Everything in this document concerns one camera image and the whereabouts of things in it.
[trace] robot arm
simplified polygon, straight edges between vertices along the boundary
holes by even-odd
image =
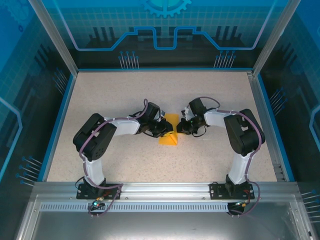
[[[234,150],[233,164],[226,176],[225,188],[233,196],[238,186],[246,183],[245,172],[250,155],[259,145],[259,137],[253,126],[242,116],[231,112],[219,111],[216,108],[207,109],[200,98],[191,101],[182,112],[184,118],[177,126],[177,132],[186,135],[198,133],[201,127],[218,126],[226,128],[230,145]],[[244,109],[240,113],[247,116],[261,135],[262,143],[265,135],[253,113]]]
[[[95,185],[103,187],[106,184],[106,179],[102,171],[101,157],[106,152],[109,143],[114,136],[127,134],[135,135],[149,131],[151,133],[148,134],[149,136],[158,138],[173,132],[173,126],[166,121],[164,118],[165,113],[162,112],[156,104],[148,102],[145,113],[141,117],[133,119],[138,113],[141,112],[130,115],[128,118],[115,118],[113,120],[111,120],[111,118],[104,118],[100,114],[95,113],[74,136],[73,144],[79,152],[93,131],[105,121],[111,120],[94,135],[87,143],[82,153],[85,158],[87,171],[87,176],[84,176],[84,184],[88,188],[91,188],[91,191],[95,194],[101,195],[103,191],[92,185],[90,181],[88,181],[88,178]]]

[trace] yellow object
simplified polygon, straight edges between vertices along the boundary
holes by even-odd
[[[173,132],[168,132],[165,136],[159,138],[159,144],[176,146],[178,144],[177,125],[179,123],[179,114],[166,113],[164,118],[172,124]]]

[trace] work surface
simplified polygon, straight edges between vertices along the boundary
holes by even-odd
[[[126,117],[141,111],[147,98],[181,117],[181,110],[200,96],[217,99],[221,110],[248,108],[260,123],[245,72],[80,72],[47,180],[74,182],[84,175],[73,137],[92,114]],[[208,99],[203,103],[216,106]],[[226,129],[211,126],[199,138],[179,135],[177,146],[159,145],[158,139],[144,134],[116,136],[102,165],[107,182],[213,182],[225,181],[233,157]],[[249,177],[276,181],[267,144],[254,157]]]

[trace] enclosure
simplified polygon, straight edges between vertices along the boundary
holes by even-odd
[[[318,9],[316,0],[2,1],[1,239],[318,239]],[[261,126],[249,169],[257,207],[230,216],[239,199],[211,199],[234,157],[226,129],[211,126],[179,134],[176,146],[115,136],[102,170],[121,194],[91,219],[92,200],[76,198],[85,174],[73,144],[88,118],[129,116],[147,98],[180,119],[201,96],[250,109]]]

